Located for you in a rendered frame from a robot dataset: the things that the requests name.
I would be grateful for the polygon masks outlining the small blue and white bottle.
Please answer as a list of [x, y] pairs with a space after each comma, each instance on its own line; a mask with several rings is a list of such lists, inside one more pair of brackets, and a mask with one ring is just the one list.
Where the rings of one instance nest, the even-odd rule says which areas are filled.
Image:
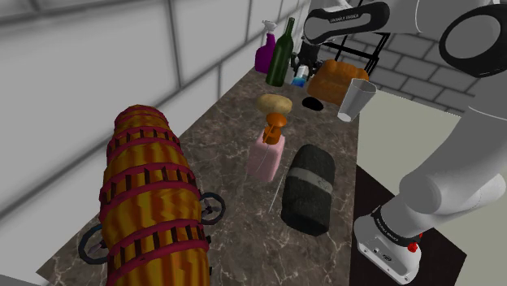
[[291, 85], [303, 87], [309, 76], [309, 68], [306, 65], [300, 65], [297, 68], [296, 74], [292, 79]]

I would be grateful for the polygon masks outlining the green wine bottle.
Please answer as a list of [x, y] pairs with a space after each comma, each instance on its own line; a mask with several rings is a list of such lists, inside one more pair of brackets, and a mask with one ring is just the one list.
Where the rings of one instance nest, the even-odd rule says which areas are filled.
[[275, 43], [269, 71], [266, 76], [266, 82], [271, 86], [281, 87], [284, 84], [289, 59], [293, 52], [292, 32], [294, 24], [295, 19], [289, 17], [284, 33]]

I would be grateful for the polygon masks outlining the orange bread loaf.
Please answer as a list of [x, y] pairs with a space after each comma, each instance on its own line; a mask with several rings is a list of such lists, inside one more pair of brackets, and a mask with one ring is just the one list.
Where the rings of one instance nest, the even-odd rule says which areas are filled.
[[353, 78], [369, 80], [364, 69], [328, 59], [310, 80], [307, 93], [313, 98], [340, 106]]

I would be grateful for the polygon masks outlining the purple spray bottle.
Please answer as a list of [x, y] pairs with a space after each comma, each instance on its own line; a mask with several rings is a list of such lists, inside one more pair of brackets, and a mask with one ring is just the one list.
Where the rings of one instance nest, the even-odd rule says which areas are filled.
[[275, 28], [277, 27], [277, 24], [269, 20], [263, 20], [262, 23], [265, 25], [266, 28], [266, 43], [265, 45], [258, 48], [256, 51], [254, 69], [257, 72], [267, 74], [271, 64], [273, 51], [275, 49], [274, 31]]

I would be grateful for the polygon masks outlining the small black oval object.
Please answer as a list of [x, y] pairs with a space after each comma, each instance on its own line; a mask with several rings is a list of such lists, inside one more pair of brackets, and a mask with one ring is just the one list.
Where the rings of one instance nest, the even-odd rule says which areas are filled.
[[315, 97], [306, 97], [301, 104], [312, 111], [321, 111], [323, 109], [323, 104]]

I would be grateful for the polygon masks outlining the tan potato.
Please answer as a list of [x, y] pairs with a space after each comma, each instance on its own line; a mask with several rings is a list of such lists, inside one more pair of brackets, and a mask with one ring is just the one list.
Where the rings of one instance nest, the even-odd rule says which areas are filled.
[[287, 115], [293, 108], [293, 102], [278, 94], [263, 94], [256, 99], [255, 106], [265, 115], [270, 113]]

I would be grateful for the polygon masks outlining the grey tapered cup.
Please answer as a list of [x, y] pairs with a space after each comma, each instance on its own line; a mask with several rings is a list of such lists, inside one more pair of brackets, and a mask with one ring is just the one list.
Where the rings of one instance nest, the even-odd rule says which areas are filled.
[[337, 117], [352, 122], [377, 93], [377, 87], [368, 80], [353, 78], [341, 103]]

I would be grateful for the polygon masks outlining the pink soap dispenser orange pump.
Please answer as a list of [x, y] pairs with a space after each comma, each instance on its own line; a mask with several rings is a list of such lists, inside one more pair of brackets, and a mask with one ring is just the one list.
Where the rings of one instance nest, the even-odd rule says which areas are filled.
[[249, 150], [246, 166], [248, 175], [263, 182], [271, 182], [274, 179], [284, 152], [285, 136], [281, 128], [286, 124], [285, 116], [280, 113], [266, 116], [266, 127]]

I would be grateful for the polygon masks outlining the black roll with grey band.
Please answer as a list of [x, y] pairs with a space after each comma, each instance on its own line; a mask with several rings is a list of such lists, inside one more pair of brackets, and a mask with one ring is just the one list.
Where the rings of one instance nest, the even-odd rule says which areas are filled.
[[303, 145], [285, 178], [280, 218], [289, 227], [311, 236], [329, 230], [336, 165], [325, 150]]

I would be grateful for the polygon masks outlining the dark robot stand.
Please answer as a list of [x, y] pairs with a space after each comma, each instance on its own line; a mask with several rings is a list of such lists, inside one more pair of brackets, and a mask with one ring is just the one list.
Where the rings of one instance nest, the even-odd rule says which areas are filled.
[[[368, 215], [388, 202], [393, 194], [361, 167], [356, 169], [353, 217]], [[399, 285], [358, 251], [354, 240], [351, 250], [349, 286], [455, 286], [466, 253], [434, 228], [423, 233], [418, 247], [422, 258], [417, 276]]]

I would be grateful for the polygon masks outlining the dark blue ringed drone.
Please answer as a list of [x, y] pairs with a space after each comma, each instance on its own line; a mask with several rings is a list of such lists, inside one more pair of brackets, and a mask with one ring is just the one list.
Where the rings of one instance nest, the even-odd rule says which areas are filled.
[[[205, 209], [201, 212], [203, 215], [210, 215], [213, 213], [217, 213], [217, 215], [213, 219], [201, 219], [201, 224], [203, 225], [215, 225], [219, 222], [226, 210], [225, 201], [221, 196], [217, 193], [204, 193], [201, 195], [201, 201], [205, 204]], [[82, 261], [89, 265], [102, 265], [107, 263], [107, 256], [100, 258], [91, 258], [89, 255], [97, 252], [99, 249], [105, 249], [106, 243], [104, 240], [101, 240], [98, 244], [91, 247], [88, 251], [85, 250], [85, 246], [87, 245], [89, 239], [99, 230], [102, 229], [101, 224], [97, 224], [91, 227], [81, 238], [80, 243], [78, 244], [77, 251], [79, 257]]]

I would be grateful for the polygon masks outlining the yellow barrel with red bands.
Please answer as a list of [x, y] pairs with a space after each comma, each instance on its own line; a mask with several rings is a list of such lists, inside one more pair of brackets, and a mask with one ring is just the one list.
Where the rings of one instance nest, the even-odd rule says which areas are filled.
[[201, 195], [164, 114], [122, 111], [99, 193], [106, 286], [210, 286]]

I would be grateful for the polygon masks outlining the black metal frame rack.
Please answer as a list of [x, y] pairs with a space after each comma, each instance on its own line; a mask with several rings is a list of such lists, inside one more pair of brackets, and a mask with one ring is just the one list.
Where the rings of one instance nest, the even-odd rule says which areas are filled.
[[322, 48], [334, 53], [336, 61], [359, 64], [359, 67], [370, 76], [379, 62], [380, 53], [389, 37], [390, 33], [357, 33], [324, 43]]

